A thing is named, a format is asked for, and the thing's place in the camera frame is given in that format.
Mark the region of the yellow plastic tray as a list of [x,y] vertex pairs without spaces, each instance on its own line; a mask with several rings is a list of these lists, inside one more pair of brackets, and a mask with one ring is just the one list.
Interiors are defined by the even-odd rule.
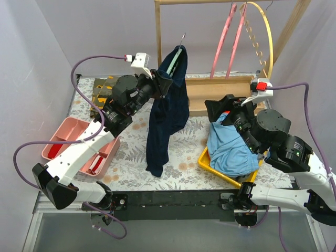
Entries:
[[200,157],[198,158],[198,165],[199,167],[203,168],[204,170],[220,177],[222,180],[228,182],[229,184],[233,185],[234,187],[236,188],[240,188],[241,187],[241,184],[243,182],[249,182],[249,183],[253,183],[257,177],[257,174],[258,174],[258,171],[255,171],[253,173],[250,173],[247,178],[242,181],[242,182],[239,182],[239,181],[236,181],[234,180],[233,178],[230,178],[222,173],[220,173],[219,171],[213,169],[211,166],[210,166],[210,157],[208,155],[208,148],[206,147],[202,154],[200,155]]

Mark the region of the pink hanger right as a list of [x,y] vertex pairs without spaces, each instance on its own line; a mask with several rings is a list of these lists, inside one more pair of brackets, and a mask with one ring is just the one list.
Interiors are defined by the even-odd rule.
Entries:
[[237,52],[237,48],[238,48],[238,44],[239,44],[239,40],[240,40],[240,35],[241,35],[242,28],[243,28],[243,25],[244,25],[244,19],[245,19],[245,14],[246,14],[246,4],[243,4],[242,8],[243,8],[243,10],[241,11],[241,14],[240,14],[240,22],[239,22],[237,32],[236,32],[236,36],[235,36],[235,40],[234,40],[234,43],[233,43],[232,53],[231,53],[231,56],[230,56],[228,69],[226,71],[226,76],[225,76],[226,79],[229,78],[229,76],[230,76],[230,72],[231,72],[231,69],[232,69],[232,66],[233,66],[233,63],[234,63],[234,59],[235,59],[235,56],[236,56],[236,52]]

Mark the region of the pink divided organizer tray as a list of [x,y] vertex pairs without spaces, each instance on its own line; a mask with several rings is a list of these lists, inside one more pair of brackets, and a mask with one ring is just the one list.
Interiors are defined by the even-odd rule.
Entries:
[[[59,126],[57,131],[54,133],[51,141],[74,141],[76,140],[82,133],[84,133],[85,129],[89,126],[88,121],[76,119],[73,117],[67,117],[64,119],[62,124]],[[43,158],[47,160],[51,160],[47,157],[48,152],[53,144],[47,144],[41,155]],[[69,144],[62,144],[62,148],[58,152],[57,156],[61,155],[63,151],[65,151],[70,145]],[[93,157],[89,159],[89,161],[79,170],[78,174],[87,175],[89,177],[93,177],[96,179],[101,179],[104,177],[107,169],[109,168],[112,159],[114,158],[118,148],[120,146],[120,139],[116,138],[112,142],[106,144],[104,147],[102,147],[99,150],[98,154],[95,154]],[[102,166],[101,171],[93,175],[88,170],[92,163],[92,161],[95,159],[95,157],[99,155],[104,158],[104,163]]]

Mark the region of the red white cloth in tray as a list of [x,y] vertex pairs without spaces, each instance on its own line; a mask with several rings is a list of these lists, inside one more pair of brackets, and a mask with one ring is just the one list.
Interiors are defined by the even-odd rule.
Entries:
[[88,171],[93,175],[98,174],[102,169],[103,163],[104,158],[102,156],[97,155],[95,159],[92,161]]

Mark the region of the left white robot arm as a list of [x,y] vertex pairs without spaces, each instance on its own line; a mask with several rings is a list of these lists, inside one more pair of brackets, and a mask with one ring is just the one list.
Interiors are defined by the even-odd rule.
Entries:
[[75,181],[74,176],[132,123],[132,116],[145,103],[167,95],[172,78],[161,70],[151,70],[149,74],[120,77],[106,99],[102,114],[89,123],[77,143],[72,143],[47,164],[38,163],[33,167],[38,187],[56,209],[64,209],[74,202],[89,202],[101,210],[111,206],[113,192],[108,186],[102,182]]

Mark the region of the light blue shorts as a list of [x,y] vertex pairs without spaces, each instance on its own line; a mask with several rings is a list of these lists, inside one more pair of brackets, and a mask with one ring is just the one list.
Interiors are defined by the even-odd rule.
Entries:
[[259,169],[258,155],[247,147],[233,125],[223,126],[223,113],[210,124],[207,151],[210,167],[232,178],[246,176]]

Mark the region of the floral table mat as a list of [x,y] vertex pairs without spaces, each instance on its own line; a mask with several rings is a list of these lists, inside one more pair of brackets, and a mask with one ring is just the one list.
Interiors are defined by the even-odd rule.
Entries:
[[[146,171],[146,140],[153,99],[132,117],[133,123],[120,135],[118,148],[105,176],[101,179],[113,191],[212,190],[234,188],[220,177],[198,165],[206,147],[209,121],[191,117],[185,128],[170,136],[169,161],[160,178]],[[76,91],[68,116],[91,121],[89,103]],[[256,184],[266,187],[292,188],[290,177],[265,162],[258,170]]]

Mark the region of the pink hanger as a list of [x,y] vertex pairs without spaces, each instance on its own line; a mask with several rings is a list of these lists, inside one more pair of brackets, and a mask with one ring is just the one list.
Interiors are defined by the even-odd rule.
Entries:
[[242,8],[243,8],[243,10],[241,11],[241,14],[240,14],[240,22],[239,22],[237,32],[236,32],[236,36],[235,36],[235,40],[234,40],[234,43],[233,43],[232,53],[231,53],[231,56],[230,56],[228,69],[226,71],[226,76],[225,76],[226,79],[229,78],[229,76],[230,76],[230,72],[231,72],[231,69],[232,69],[232,66],[233,66],[233,63],[234,63],[234,59],[235,59],[235,56],[236,56],[236,52],[237,52],[237,48],[238,48],[238,44],[239,44],[239,40],[240,40],[240,35],[241,35],[242,28],[243,28],[243,25],[244,25],[244,19],[245,19],[245,14],[246,14],[246,4],[243,4]]
[[210,78],[211,79],[215,75],[216,66],[217,66],[217,63],[218,63],[218,60],[219,60],[219,56],[220,56],[223,44],[224,44],[224,40],[226,38],[227,32],[228,32],[229,27],[231,25],[233,16],[236,13],[236,10],[237,10],[237,5],[236,4],[232,4],[231,8],[230,8],[229,15],[227,16],[226,22],[224,24],[224,27],[223,27],[223,30],[222,30],[222,34],[221,34],[219,42],[218,42],[216,54],[215,54],[215,57],[214,57],[214,61],[213,61],[213,65],[212,65],[212,69],[211,69],[211,73],[210,73]]

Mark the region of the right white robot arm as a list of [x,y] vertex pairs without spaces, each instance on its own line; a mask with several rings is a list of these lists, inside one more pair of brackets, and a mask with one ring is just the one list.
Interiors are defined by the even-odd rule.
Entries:
[[206,100],[208,119],[233,125],[251,153],[267,153],[264,161],[295,178],[298,189],[268,188],[254,182],[243,182],[237,193],[226,199],[236,209],[271,205],[310,215],[316,221],[335,226],[335,198],[323,163],[303,139],[289,134],[290,120],[278,111],[264,109],[254,114],[255,105],[245,97],[226,95],[219,101]]

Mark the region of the green hanger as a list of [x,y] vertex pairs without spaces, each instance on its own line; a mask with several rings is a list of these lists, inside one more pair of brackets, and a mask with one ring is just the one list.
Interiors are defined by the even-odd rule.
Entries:
[[174,71],[177,68],[177,60],[178,60],[178,58],[179,58],[179,56],[180,56],[180,54],[182,52],[181,45],[182,45],[182,41],[185,38],[185,36],[186,36],[186,33],[183,34],[183,36],[181,38],[181,42],[180,42],[180,44],[178,46],[178,50],[177,50],[176,54],[174,55],[172,61],[170,62],[170,65],[169,65],[169,67],[168,67],[168,69],[166,71],[167,74],[170,75],[170,77],[173,77]]

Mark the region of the wooden clothes rack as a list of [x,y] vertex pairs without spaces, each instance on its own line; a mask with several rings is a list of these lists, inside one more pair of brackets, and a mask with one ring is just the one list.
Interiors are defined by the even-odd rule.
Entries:
[[[237,1],[232,1],[231,4],[237,4]],[[310,1],[297,1],[293,8],[290,17],[288,18],[277,42],[273,42],[274,46],[274,65],[282,53],[293,31],[300,22]],[[252,74],[246,76],[229,76],[208,78],[187,78],[186,87],[187,94],[190,99],[190,115],[192,117],[205,116],[206,108],[204,101],[206,99],[220,99],[226,94],[235,94],[237,96],[249,97],[251,91],[249,84],[252,81]]]

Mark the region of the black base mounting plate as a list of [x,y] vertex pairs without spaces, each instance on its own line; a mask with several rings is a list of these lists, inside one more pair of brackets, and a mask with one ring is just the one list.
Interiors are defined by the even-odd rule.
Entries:
[[243,215],[244,225],[257,221],[257,212],[266,206],[238,200],[237,189],[191,191],[126,191],[114,192],[102,203],[84,203],[84,211],[102,211],[106,224],[108,214],[120,221],[134,220],[197,220],[234,221],[234,212]]

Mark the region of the camouflage shorts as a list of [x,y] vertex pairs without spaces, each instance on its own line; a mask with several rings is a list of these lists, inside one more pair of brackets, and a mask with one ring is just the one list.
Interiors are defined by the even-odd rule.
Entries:
[[92,103],[102,109],[106,99],[112,95],[112,88],[119,77],[109,76],[107,79],[96,78],[93,83]]

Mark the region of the red cloth in tray front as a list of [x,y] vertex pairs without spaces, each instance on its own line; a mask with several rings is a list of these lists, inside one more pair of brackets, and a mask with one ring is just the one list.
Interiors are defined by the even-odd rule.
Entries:
[[53,144],[48,152],[47,157],[51,160],[54,159],[57,156],[61,148],[62,148],[62,144]]

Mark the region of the navy blue shorts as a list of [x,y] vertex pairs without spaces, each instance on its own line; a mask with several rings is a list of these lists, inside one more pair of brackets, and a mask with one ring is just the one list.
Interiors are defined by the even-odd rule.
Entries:
[[[186,48],[177,60],[167,95],[163,99],[155,99],[149,118],[149,132],[146,141],[146,170],[155,177],[161,177],[163,165],[169,161],[168,145],[170,136],[183,129],[190,116],[185,75],[188,56]],[[176,46],[162,61],[158,70],[167,71],[170,62],[178,50]]]

